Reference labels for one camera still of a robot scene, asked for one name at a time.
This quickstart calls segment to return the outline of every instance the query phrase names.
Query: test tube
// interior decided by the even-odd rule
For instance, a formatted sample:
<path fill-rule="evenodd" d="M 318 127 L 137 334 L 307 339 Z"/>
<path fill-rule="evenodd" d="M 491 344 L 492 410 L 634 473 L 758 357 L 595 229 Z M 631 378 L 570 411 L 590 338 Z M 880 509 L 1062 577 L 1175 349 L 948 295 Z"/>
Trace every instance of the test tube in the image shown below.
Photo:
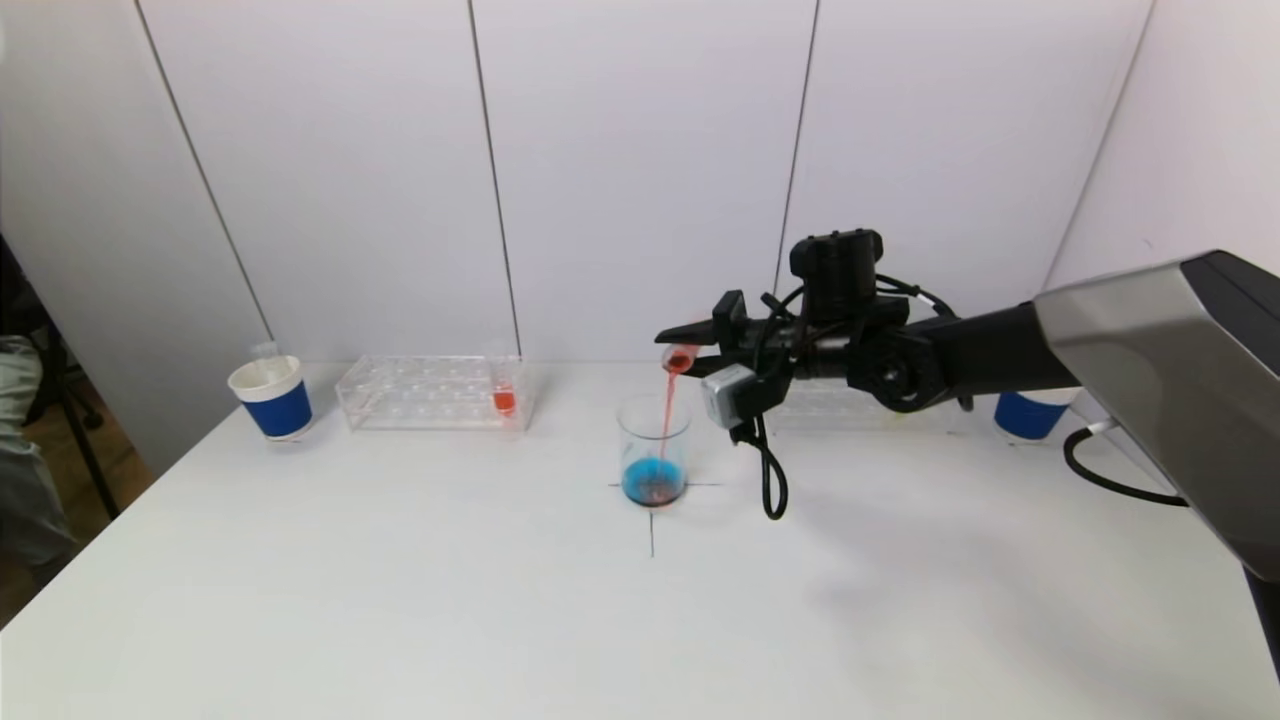
<path fill-rule="evenodd" d="M 289 360 L 280 355 L 280 347 L 275 341 L 260 342 L 250 348 L 253 355 L 253 365 L 262 377 L 262 384 L 270 384 L 284 379 L 293 369 Z"/>
<path fill-rule="evenodd" d="M 493 392 L 493 407 L 503 418 L 516 416 L 516 373 L 520 369 L 520 356 L 508 355 L 499 342 L 485 347 L 485 361 L 489 365 L 489 384 Z"/>
<path fill-rule="evenodd" d="M 668 345 L 662 352 L 662 369 L 672 375 L 685 374 L 694 366 L 699 350 L 696 345 Z"/>
<path fill-rule="evenodd" d="M 632 502 L 662 507 L 684 495 L 687 479 L 685 441 L 691 419 L 692 413 L 684 402 L 668 404 L 660 395 L 637 395 L 618 407 L 620 484 Z"/>

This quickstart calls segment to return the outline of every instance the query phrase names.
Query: white wall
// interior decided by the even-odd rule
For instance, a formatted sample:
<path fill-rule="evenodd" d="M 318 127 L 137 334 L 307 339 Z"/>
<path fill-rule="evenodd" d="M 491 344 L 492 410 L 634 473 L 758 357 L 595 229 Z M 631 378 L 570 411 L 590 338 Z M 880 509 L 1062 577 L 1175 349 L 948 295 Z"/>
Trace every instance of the white wall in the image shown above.
<path fill-rule="evenodd" d="M 475 1 L 526 354 L 657 359 L 658 331 L 772 288 L 813 12 Z"/>
<path fill-rule="evenodd" d="M 1280 273 L 1280 4 L 1158 0 L 1048 286 L 1210 249 Z"/>
<path fill-rule="evenodd" d="M 787 249 L 868 227 L 961 315 L 1041 290 L 1149 0 L 824 0 Z M 792 281 L 786 259 L 780 287 Z"/>
<path fill-rule="evenodd" d="M 128 0 L 0 1 L 0 232 L 163 471 L 266 338 Z"/>
<path fill-rule="evenodd" d="M 515 345 L 466 0 L 143 0 L 280 346 Z"/>

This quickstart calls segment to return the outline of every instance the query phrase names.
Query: white table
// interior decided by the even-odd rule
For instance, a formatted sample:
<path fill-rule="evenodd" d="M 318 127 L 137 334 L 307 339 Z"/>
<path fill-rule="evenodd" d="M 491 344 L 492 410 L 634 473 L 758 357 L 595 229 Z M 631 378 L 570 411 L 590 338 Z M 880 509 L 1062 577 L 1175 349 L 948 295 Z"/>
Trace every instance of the white table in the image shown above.
<path fill-rule="evenodd" d="M 0 634 L 4 720 L 1280 716 L 1199 520 L 986 420 L 781 434 L 771 523 L 755 451 L 699 418 L 708 484 L 650 556 L 609 483 L 658 370 L 547 369 L 525 436 L 352 434 L 342 368 L 311 372 L 300 442 L 236 411 Z"/>

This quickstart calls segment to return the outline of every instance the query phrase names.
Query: blue liquid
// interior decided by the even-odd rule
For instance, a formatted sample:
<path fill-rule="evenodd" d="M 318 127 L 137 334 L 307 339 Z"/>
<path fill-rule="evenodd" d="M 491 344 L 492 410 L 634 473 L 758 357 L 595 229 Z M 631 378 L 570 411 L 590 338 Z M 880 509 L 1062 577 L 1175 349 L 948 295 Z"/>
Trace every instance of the blue liquid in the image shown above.
<path fill-rule="evenodd" d="M 668 460 L 644 457 L 622 471 L 622 492 L 645 507 L 669 505 L 685 492 L 685 473 Z"/>

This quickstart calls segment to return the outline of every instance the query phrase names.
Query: small test tube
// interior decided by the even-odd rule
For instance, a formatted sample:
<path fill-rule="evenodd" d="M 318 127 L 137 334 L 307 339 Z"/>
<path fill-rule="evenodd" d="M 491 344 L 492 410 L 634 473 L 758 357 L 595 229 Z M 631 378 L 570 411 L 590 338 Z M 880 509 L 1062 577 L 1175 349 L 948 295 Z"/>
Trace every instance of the small test tube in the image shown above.
<path fill-rule="evenodd" d="M 694 366 L 699 350 L 701 348 L 696 345 L 668 345 L 662 352 L 662 369 L 672 375 L 687 373 Z"/>
<path fill-rule="evenodd" d="M 289 374 L 289 361 L 280 355 L 280 347 L 271 342 L 260 342 L 250 348 L 253 354 L 253 365 L 261 373 L 266 384 L 279 382 Z"/>
<path fill-rule="evenodd" d="M 520 357 L 507 355 L 502 346 L 490 343 L 485 352 L 489 364 L 489 383 L 493 392 L 493 407 L 503 418 L 516 416 L 516 369 Z"/>

